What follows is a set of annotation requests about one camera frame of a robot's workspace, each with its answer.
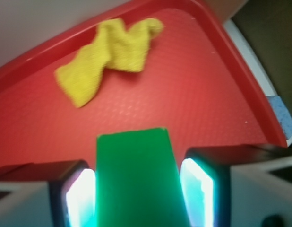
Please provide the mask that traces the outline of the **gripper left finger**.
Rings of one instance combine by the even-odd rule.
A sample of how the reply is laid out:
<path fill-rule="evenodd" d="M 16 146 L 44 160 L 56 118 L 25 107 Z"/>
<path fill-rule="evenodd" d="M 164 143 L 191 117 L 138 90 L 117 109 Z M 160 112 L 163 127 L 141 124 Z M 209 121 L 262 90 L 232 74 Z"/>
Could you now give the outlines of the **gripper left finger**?
<path fill-rule="evenodd" d="M 84 160 L 0 167 L 0 227 L 94 227 L 95 172 Z"/>

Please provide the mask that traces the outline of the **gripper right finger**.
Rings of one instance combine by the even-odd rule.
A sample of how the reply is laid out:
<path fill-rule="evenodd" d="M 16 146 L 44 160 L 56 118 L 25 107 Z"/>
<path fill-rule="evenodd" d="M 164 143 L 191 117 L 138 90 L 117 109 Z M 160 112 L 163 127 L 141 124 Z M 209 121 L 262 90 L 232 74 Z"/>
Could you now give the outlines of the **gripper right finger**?
<path fill-rule="evenodd" d="M 193 227 L 292 227 L 289 148 L 189 148 L 180 182 Z"/>

